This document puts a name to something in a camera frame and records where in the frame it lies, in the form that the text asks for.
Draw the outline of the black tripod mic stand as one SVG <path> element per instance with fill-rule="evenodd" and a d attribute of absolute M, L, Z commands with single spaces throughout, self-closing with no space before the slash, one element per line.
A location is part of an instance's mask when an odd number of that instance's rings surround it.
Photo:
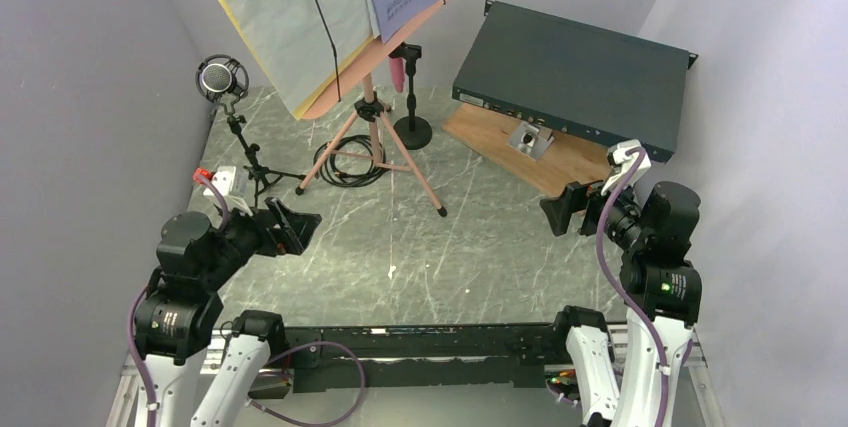
<path fill-rule="evenodd" d="M 259 162 L 257 153 L 260 151 L 260 146 L 256 143 L 249 144 L 246 141 L 243 135 L 243 126 L 246 124 L 246 118 L 236 112 L 235 105 L 237 103 L 232 104 L 230 99 L 226 99 L 221 104 L 212 104 L 223 110 L 231 133 L 236 137 L 244 150 L 244 155 L 248 161 L 248 165 L 246 166 L 248 179 L 254 182 L 254 204 L 257 205 L 259 195 L 276 186 L 283 178 L 293 178 L 302 181 L 306 178 L 306 176 L 274 170 Z"/>

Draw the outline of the black silver handheld microphone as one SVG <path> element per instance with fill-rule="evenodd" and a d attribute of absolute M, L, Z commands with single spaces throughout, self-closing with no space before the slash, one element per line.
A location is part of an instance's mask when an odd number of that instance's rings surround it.
<path fill-rule="evenodd" d="M 232 104 L 244 98 L 249 89 L 249 74 L 243 64 L 232 56 L 218 54 L 204 59 L 195 74 L 195 86 L 208 101 Z"/>

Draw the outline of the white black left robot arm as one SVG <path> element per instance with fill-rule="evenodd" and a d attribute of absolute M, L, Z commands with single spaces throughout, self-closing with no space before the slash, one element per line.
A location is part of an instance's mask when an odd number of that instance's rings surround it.
<path fill-rule="evenodd" d="M 258 373 L 287 353 L 281 315 L 246 311 L 234 322 L 236 351 L 194 409 L 192 403 L 216 322 L 221 288 L 255 256 L 303 254 L 322 223 L 269 197 L 259 209 L 222 207 L 169 219 L 156 247 L 157 267 L 130 309 L 129 353 L 141 378 L 139 426 L 229 426 Z"/>

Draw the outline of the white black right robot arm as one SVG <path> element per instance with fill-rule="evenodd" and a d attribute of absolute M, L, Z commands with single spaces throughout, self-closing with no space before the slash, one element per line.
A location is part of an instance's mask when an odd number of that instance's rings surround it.
<path fill-rule="evenodd" d="M 614 371 L 609 325 L 598 311 L 565 307 L 551 348 L 574 365 L 583 425 L 668 426 L 700 311 L 702 280 L 686 255 L 701 199 L 666 181 L 653 187 L 644 205 L 625 191 L 607 207 L 601 187 L 601 182 L 572 182 L 560 196 L 541 200 L 540 207 L 554 235 L 565 234 L 571 216 L 581 212 L 580 234 L 621 249 L 622 265 L 612 285 L 626 295 L 624 373 Z"/>

